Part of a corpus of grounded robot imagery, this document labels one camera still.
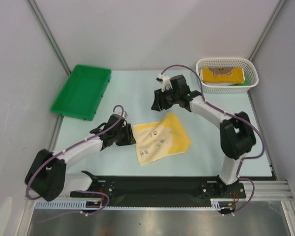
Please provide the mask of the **pale yellow chick towel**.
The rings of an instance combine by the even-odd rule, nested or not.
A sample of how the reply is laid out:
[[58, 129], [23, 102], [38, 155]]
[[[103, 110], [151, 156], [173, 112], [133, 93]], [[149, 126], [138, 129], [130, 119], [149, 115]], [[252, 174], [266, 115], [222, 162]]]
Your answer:
[[185, 153], [191, 140], [175, 113], [167, 113], [162, 121], [132, 126], [136, 154], [140, 165], [169, 155]]

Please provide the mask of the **white towel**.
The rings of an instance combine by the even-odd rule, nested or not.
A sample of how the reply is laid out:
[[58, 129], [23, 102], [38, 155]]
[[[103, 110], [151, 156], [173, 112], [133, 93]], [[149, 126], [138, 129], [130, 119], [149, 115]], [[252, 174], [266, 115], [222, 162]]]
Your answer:
[[229, 85], [229, 77], [232, 71], [218, 68], [214, 70], [202, 70], [202, 81], [210, 86], [226, 86]]

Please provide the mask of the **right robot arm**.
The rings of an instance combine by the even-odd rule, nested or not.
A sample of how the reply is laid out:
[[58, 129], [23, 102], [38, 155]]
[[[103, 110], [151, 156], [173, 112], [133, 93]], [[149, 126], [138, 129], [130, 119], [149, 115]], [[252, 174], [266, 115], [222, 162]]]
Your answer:
[[238, 180], [240, 160], [256, 144], [248, 115], [245, 112], [228, 115], [220, 108], [215, 108], [203, 98], [201, 92], [190, 90], [183, 75], [169, 77], [160, 74], [156, 80], [162, 87], [154, 91], [152, 110], [160, 112], [178, 104], [187, 111], [202, 116], [219, 129], [220, 146], [225, 158], [219, 174], [221, 182], [217, 184], [216, 191], [223, 198], [229, 197], [235, 190], [233, 184]]

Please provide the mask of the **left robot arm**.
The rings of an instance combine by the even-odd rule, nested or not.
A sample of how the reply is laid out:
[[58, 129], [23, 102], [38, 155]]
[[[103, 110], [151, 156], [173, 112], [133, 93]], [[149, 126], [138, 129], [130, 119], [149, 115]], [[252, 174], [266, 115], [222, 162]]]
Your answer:
[[99, 184], [95, 175], [88, 171], [69, 174], [67, 170], [113, 144], [135, 144], [132, 126], [126, 118], [127, 113], [112, 114], [108, 122], [100, 124], [70, 147], [59, 152], [40, 150], [25, 177], [26, 197], [31, 200], [43, 198], [50, 202], [58, 196], [96, 195]]

